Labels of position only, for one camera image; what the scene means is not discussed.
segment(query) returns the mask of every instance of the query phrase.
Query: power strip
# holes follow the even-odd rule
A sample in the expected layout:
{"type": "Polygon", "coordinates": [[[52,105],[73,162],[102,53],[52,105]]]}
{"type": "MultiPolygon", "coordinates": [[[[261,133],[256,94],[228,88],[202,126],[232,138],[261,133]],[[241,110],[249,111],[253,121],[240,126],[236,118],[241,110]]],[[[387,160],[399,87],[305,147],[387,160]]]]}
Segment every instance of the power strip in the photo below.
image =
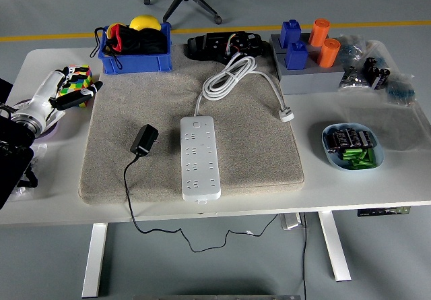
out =
{"type": "Polygon", "coordinates": [[[206,204],[220,198],[214,120],[210,116],[184,117],[180,130],[183,199],[206,204]]]}

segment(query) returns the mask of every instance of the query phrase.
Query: yellow ball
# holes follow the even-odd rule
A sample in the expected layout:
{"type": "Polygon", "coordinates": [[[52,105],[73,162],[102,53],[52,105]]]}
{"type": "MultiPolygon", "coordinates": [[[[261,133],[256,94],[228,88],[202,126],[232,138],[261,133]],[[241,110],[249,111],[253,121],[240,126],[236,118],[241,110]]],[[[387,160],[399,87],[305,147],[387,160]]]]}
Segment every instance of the yellow ball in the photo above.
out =
{"type": "Polygon", "coordinates": [[[141,30],[144,28],[153,28],[156,30],[162,29],[162,26],[160,25],[159,21],[157,21],[156,17],[151,15],[134,17],[129,27],[136,30],[141,30]]]}

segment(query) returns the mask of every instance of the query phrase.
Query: orange cylinder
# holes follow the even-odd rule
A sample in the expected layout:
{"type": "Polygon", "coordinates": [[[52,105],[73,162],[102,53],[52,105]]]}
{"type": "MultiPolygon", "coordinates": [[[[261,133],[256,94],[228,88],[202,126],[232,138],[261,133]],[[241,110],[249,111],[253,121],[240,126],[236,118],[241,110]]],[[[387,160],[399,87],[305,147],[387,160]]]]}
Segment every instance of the orange cylinder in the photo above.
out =
{"type": "Polygon", "coordinates": [[[320,47],[328,36],[331,24],[326,19],[316,19],[312,25],[310,40],[311,46],[320,47]]]}
{"type": "Polygon", "coordinates": [[[328,38],[323,42],[319,57],[317,57],[317,64],[321,67],[332,67],[341,44],[338,40],[328,38]]]}

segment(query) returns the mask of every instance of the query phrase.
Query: white power cord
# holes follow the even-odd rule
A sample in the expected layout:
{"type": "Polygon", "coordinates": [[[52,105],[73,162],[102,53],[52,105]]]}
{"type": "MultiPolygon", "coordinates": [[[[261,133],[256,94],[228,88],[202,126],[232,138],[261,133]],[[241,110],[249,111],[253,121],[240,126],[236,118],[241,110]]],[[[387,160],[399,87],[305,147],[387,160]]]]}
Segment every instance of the white power cord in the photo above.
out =
{"type": "Polygon", "coordinates": [[[271,84],[271,87],[273,88],[275,95],[280,102],[281,109],[278,113],[280,115],[281,121],[286,122],[292,120],[294,118],[293,112],[289,107],[286,106],[283,97],[269,76],[263,72],[255,71],[257,67],[255,58],[251,56],[244,56],[243,58],[234,62],[235,59],[236,55],[232,56],[227,66],[225,66],[225,68],[220,73],[211,76],[204,82],[202,86],[202,93],[199,95],[196,102],[195,116],[199,115],[199,104],[201,103],[202,96],[211,101],[223,99],[229,94],[230,91],[232,91],[235,85],[244,76],[254,73],[260,74],[265,79],[267,79],[269,84],[271,84]]]}

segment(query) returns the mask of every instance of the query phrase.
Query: black strap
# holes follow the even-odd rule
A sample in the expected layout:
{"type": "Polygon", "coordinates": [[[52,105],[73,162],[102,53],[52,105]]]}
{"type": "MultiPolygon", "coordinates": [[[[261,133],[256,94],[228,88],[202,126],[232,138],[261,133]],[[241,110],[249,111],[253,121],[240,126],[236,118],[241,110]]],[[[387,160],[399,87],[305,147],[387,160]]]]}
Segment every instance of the black strap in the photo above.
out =
{"type": "Polygon", "coordinates": [[[103,32],[106,32],[106,30],[105,30],[105,28],[104,27],[97,27],[95,30],[94,30],[94,38],[96,39],[96,47],[94,47],[94,49],[93,49],[93,51],[90,53],[90,57],[91,58],[93,58],[94,56],[96,56],[96,53],[99,51],[99,49],[100,49],[100,39],[99,39],[99,35],[98,35],[98,32],[99,31],[103,31],[103,32]]]}
{"type": "Polygon", "coordinates": [[[100,39],[99,39],[99,35],[98,35],[99,31],[103,31],[103,32],[106,33],[106,29],[104,27],[97,27],[94,30],[94,38],[96,39],[96,47],[94,47],[93,51],[90,53],[90,57],[91,58],[95,57],[96,53],[99,51],[99,49],[102,49],[102,52],[105,55],[114,57],[114,61],[115,61],[115,64],[117,65],[118,69],[123,69],[123,64],[121,64],[121,62],[119,61],[119,59],[117,58],[117,56],[114,53],[112,53],[111,51],[106,50],[106,46],[100,48],[100,39]]]}
{"type": "Polygon", "coordinates": [[[28,181],[20,180],[17,187],[37,187],[38,186],[38,178],[34,175],[32,171],[32,166],[28,165],[26,172],[24,173],[27,177],[28,181]]]}

